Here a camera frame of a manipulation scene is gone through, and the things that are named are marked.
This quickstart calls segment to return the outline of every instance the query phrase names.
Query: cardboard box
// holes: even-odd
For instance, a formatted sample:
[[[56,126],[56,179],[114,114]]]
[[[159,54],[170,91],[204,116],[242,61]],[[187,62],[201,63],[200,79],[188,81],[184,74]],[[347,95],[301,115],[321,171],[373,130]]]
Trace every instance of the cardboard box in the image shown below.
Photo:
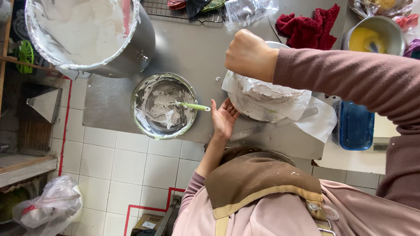
[[[163,216],[143,214],[140,220],[137,222],[131,231],[130,236],[136,236],[141,230],[154,229],[157,230],[160,223],[163,220]]]

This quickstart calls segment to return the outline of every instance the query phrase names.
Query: stainless steel table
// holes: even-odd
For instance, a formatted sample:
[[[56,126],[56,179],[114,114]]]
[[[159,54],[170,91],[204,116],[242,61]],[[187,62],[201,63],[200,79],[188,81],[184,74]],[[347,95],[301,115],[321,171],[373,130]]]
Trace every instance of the stainless steel table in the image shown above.
[[[340,13],[331,30],[337,37],[333,49],[339,49],[346,18],[347,0],[279,0],[281,14],[295,12],[296,16],[311,17],[315,8],[329,9],[337,3]],[[194,88],[198,102],[210,106],[214,99],[218,106],[226,99],[221,89],[227,69],[224,67],[225,51],[234,35],[228,33],[223,23],[200,24],[198,21],[150,16],[156,32],[156,56],[142,72],[130,78],[110,79],[92,75],[88,79],[83,124],[89,127],[139,133],[131,118],[130,97],[134,87],[150,75],[158,72],[172,72],[184,77]],[[278,41],[268,19],[254,22],[246,29],[264,40]],[[234,133],[257,125],[256,122],[240,117]],[[208,143],[213,133],[209,112],[199,111],[191,129],[179,137],[182,140]],[[291,157],[321,159],[324,143],[294,126],[266,131],[233,144],[268,148]]]

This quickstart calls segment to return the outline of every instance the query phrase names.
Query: wire rack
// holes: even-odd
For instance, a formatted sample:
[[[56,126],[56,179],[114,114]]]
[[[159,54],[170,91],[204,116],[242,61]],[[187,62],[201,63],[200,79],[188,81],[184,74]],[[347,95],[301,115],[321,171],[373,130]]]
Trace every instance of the wire rack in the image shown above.
[[[225,16],[225,6],[208,11],[206,13],[198,13],[193,18],[186,16],[186,9],[170,10],[167,6],[167,0],[142,0],[140,2],[148,15],[165,16],[178,19],[187,19],[204,22],[222,23]]]

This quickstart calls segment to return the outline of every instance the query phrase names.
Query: sleeve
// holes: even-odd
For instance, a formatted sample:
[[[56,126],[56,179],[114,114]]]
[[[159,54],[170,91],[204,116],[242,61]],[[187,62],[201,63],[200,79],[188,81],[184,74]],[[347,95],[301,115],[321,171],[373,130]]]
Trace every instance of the sleeve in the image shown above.
[[[376,194],[420,209],[420,61],[394,55],[280,49],[273,84],[340,96],[387,116],[386,176]]]
[[[185,190],[185,195],[182,198],[178,215],[180,215],[185,210],[185,208],[189,205],[189,203],[193,199],[194,195],[198,192],[198,190],[200,190],[200,188],[204,186],[204,180],[205,178],[203,176],[197,174],[197,172],[194,171],[194,173],[192,174],[191,180],[188,183],[188,187]]]

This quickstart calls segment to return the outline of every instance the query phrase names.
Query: yellow batter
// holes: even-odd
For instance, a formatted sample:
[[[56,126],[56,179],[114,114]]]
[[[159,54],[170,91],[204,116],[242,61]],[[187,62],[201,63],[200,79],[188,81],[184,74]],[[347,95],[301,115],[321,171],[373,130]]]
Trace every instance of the yellow batter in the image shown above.
[[[379,34],[367,28],[355,28],[349,41],[349,50],[356,52],[370,52],[369,44],[374,42],[379,53],[386,53],[385,46]]]

